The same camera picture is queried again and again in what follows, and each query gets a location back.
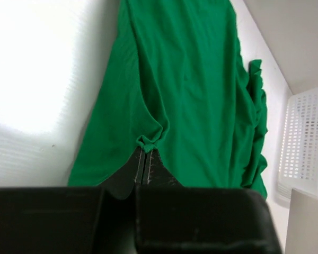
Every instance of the green cloth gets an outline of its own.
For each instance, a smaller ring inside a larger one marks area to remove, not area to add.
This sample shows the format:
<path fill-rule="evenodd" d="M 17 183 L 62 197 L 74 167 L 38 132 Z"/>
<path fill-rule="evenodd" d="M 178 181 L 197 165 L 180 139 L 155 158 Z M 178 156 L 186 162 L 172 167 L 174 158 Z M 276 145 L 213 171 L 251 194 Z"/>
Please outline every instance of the green cloth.
<path fill-rule="evenodd" d="M 245 187 L 266 197 L 260 63 L 245 71 L 228 0 L 121 0 L 69 185 L 101 183 L 141 146 L 158 149 L 184 186 Z"/>

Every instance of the green towel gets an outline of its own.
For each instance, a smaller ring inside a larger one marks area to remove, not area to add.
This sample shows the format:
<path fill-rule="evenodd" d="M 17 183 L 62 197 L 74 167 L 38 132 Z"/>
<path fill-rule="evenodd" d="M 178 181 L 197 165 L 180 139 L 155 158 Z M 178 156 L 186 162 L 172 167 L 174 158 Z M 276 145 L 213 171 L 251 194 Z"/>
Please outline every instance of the green towel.
<path fill-rule="evenodd" d="M 260 60 L 243 67 L 229 0 L 121 0 L 118 36 L 69 185 L 97 185 L 141 146 L 189 187 L 267 196 Z"/>

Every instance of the cloth fold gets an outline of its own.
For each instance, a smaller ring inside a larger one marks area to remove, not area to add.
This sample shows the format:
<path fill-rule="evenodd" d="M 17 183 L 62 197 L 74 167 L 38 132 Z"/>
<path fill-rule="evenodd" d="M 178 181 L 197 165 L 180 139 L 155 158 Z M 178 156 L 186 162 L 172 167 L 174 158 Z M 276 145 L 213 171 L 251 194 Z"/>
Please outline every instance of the cloth fold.
<path fill-rule="evenodd" d="M 97 185 L 137 146 L 184 186 L 267 196 L 261 61 L 243 67 L 229 0 L 121 0 L 118 36 L 69 185 Z"/>

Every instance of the laundry basket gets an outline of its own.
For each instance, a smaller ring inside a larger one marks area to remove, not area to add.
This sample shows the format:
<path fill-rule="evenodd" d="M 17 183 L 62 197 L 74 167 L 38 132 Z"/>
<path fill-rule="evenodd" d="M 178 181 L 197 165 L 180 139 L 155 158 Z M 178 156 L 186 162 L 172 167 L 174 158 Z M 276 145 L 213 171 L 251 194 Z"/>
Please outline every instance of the laundry basket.
<path fill-rule="evenodd" d="M 279 182 L 318 197 L 318 88 L 288 101 Z"/>

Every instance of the white plastic basket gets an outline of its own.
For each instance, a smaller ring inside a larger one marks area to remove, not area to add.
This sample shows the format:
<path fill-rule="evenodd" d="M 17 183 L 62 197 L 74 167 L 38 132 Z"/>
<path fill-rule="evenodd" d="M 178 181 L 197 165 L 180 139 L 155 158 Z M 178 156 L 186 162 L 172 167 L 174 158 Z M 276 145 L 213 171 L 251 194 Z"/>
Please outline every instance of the white plastic basket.
<path fill-rule="evenodd" d="M 288 101 L 279 182 L 318 197 L 318 88 Z"/>

